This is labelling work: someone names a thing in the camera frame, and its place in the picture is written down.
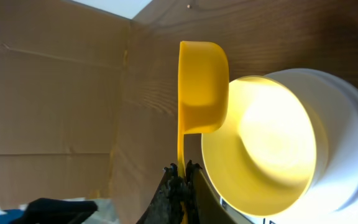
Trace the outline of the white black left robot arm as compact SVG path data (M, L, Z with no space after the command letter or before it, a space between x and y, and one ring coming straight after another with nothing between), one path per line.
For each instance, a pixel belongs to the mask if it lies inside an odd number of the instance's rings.
M64 201L39 198L24 211L13 209L0 215L0 223L10 224L79 224L85 222L98 206L94 201Z

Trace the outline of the yellow measuring scoop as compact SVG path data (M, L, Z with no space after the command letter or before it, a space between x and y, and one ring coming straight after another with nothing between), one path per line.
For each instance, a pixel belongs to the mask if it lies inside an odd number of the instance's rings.
M182 41L178 59L178 175L186 180L184 137L218 130L227 114L229 67L212 42ZM188 223L186 201L183 223Z

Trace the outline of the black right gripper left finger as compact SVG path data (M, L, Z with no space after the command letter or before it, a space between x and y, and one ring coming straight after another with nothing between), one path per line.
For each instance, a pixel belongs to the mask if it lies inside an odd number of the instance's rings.
M181 203L186 199L185 181L178 175L174 163L163 171L157 190L137 224L180 224L183 221L185 209Z

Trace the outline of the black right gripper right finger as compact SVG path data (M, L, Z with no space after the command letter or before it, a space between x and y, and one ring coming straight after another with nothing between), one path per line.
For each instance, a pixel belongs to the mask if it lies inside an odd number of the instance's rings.
M203 175L201 166L186 165L186 183L189 190L186 201L188 223L191 224L235 224L235 221L222 208L212 188Z

